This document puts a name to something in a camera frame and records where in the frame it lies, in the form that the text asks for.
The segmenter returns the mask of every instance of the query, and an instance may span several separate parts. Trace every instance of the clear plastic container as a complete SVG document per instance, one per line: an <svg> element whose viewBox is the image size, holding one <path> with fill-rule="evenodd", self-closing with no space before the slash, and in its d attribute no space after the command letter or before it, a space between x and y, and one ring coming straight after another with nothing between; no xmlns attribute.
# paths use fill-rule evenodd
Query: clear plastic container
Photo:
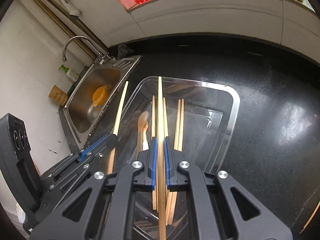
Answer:
<svg viewBox="0 0 320 240"><path fill-rule="evenodd" d="M168 130L171 142L175 133L177 105L184 99L184 135L182 152L186 160L203 171L216 173L230 143L240 98L228 86L192 80L162 78L166 99ZM136 158L137 120L143 111L149 111L147 137L151 141L152 96L157 96L158 77L145 78L137 86L127 105L119 128L115 170ZM188 222L184 192L179 192L173 224L167 226L167 239L185 240ZM158 239L158 213L152 209L151 193L137 193L134 229L146 239Z"/></svg>

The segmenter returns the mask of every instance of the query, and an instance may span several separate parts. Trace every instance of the white wall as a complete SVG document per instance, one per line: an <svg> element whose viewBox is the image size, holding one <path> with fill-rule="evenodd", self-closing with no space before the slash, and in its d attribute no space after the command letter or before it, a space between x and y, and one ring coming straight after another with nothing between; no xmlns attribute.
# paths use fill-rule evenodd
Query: white wall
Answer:
<svg viewBox="0 0 320 240"><path fill-rule="evenodd" d="M58 24L52 24L51 17L34 1L34 0L19 0L23 6L55 37L60 43L65 44L70 36ZM60 13L54 6L47 2L48 8L72 30L75 35L87 36L78 29L64 14ZM68 45L68 50L71 51L83 64L90 66L93 59L76 43L72 42Z"/></svg>
<svg viewBox="0 0 320 240"><path fill-rule="evenodd" d="M118 0L69 0L80 20L106 45L145 38L131 15Z"/></svg>
<svg viewBox="0 0 320 240"><path fill-rule="evenodd" d="M40 173L70 154L59 106L48 98L54 85L65 92L72 85L58 70L62 48L18 0L12 3L0 22L0 116L9 112L25 122L31 155ZM65 66L80 73L84 64L70 52L67 57ZM16 202L1 174L0 202L15 212Z"/></svg>

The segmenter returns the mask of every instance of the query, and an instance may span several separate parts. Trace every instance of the wooden chopstick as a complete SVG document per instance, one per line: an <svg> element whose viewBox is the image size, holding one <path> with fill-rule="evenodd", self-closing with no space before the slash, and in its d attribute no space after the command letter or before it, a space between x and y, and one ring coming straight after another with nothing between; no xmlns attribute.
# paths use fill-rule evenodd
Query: wooden chopstick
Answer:
<svg viewBox="0 0 320 240"><path fill-rule="evenodd" d="M174 145L173 145L173 149L175 149L175 150L178 150L180 114L181 114L181 100L178 101L178 108L177 108L176 131L175 131L175 135L174 135ZM173 195L174 195L174 192L169 192L168 198L167 198L167 206L165 208L165 224L166 224L166 226L168 225L168 222L169 222L170 209L171 209Z"/></svg>
<svg viewBox="0 0 320 240"><path fill-rule="evenodd" d="M158 78L158 123L157 123L157 164L158 164L158 209L159 209L159 240L166 240L165 205L166 189L164 174L164 118L162 96L162 78Z"/></svg>
<svg viewBox="0 0 320 240"><path fill-rule="evenodd" d="M117 115L116 115L115 126L113 127L113 131L112 131L112 133L115 134L115 135L118 135L120 119L121 119L121 114L122 114L125 94L127 93L128 83L129 82L127 81L125 83L125 85L124 85L124 88L123 88L123 91L122 91L122 95L121 95L121 99L120 99L120 103L119 103L119 106L118 106L118 112L117 112ZM116 152L116 148L113 148L111 153L110 153L110 158L109 158L108 167L107 167L107 174L110 174L113 171L113 163L115 161L115 152Z"/></svg>
<svg viewBox="0 0 320 240"><path fill-rule="evenodd" d="M187 85L187 84L178 84L177 86L171 86L170 89L166 89L166 93L172 94L181 90L188 89L190 87L193 87L193 85Z"/></svg>
<svg viewBox="0 0 320 240"><path fill-rule="evenodd" d="M164 119L164 137L167 137L169 136L169 131L168 131L167 107L165 104L165 98L163 98L163 119Z"/></svg>
<svg viewBox="0 0 320 240"><path fill-rule="evenodd" d="M165 98L163 98L163 120L164 120L164 137L166 138L169 136L169 131L168 131L167 106L165 104ZM166 200L167 200L168 194L169 194L167 183L165 184L165 190L166 190Z"/></svg>
<svg viewBox="0 0 320 240"><path fill-rule="evenodd" d="M306 229L306 227L309 225L313 217L315 216L317 210L319 209L320 201L318 202L318 205L316 206L315 210L313 211L312 215L310 216L309 220L306 222L306 224L303 226L303 229L300 231L299 235Z"/></svg>
<svg viewBox="0 0 320 240"><path fill-rule="evenodd" d="M155 96L152 96L151 139L153 139L156 136L156 104L155 102L156 102ZM155 185L155 190L152 191L152 209L157 210L156 185Z"/></svg>
<svg viewBox="0 0 320 240"><path fill-rule="evenodd" d="M182 152L182 143L183 143L183 124L184 124L184 100L181 100L181 114L180 114L180 128L179 128L179 141L178 141L178 151ZM177 201L177 192L173 192L172 202L170 206L170 214L168 219L168 225L172 225L174 210L176 207Z"/></svg>
<svg viewBox="0 0 320 240"><path fill-rule="evenodd" d="M170 90L170 89L172 89L172 88L175 88L175 87L177 87L177 86L179 86L180 84L179 83L175 83L175 84L173 84L173 85L171 85L171 86L168 86L168 87L166 87L166 88L164 88L163 89L163 91L168 91L168 90Z"/></svg>
<svg viewBox="0 0 320 240"><path fill-rule="evenodd" d="M158 138L158 123L157 123L157 132L156 132L156 137ZM158 192L158 155L157 155L157 160L156 160L156 206L157 206L157 212L159 213L159 192Z"/></svg>

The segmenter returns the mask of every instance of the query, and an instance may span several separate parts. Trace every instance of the metal bolt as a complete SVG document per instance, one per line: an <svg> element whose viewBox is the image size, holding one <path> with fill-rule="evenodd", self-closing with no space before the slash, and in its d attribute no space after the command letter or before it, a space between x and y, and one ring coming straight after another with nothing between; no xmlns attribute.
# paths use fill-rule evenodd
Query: metal bolt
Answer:
<svg viewBox="0 0 320 240"><path fill-rule="evenodd" d="M186 169L190 166L190 163L188 163L187 161L182 161L179 163L179 166Z"/></svg>
<svg viewBox="0 0 320 240"><path fill-rule="evenodd" d="M102 179L104 177L104 174L103 172L101 171L97 171L95 174L94 174L94 178L95 179Z"/></svg>
<svg viewBox="0 0 320 240"><path fill-rule="evenodd" d="M132 163L132 167L136 168L136 169L139 169L142 167L142 162L139 162L139 161L135 161Z"/></svg>
<svg viewBox="0 0 320 240"><path fill-rule="evenodd" d="M228 173L226 171L219 171L218 176L221 179L225 179L226 177L228 177Z"/></svg>

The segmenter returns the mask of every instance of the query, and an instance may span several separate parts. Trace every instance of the black countertop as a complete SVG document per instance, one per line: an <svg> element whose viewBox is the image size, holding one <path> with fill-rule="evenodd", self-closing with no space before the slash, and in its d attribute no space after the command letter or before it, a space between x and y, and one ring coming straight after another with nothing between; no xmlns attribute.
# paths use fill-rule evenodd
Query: black countertop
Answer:
<svg viewBox="0 0 320 240"><path fill-rule="evenodd" d="M289 226L295 239L306 239L299 232L320 200L318 66L274 46L230 37L180 36L128 46L143 60L129 78L126 100L148 76L212 82L238 92L238 118L222 169ZM119 98L88 144L111 131Z"/></svg>

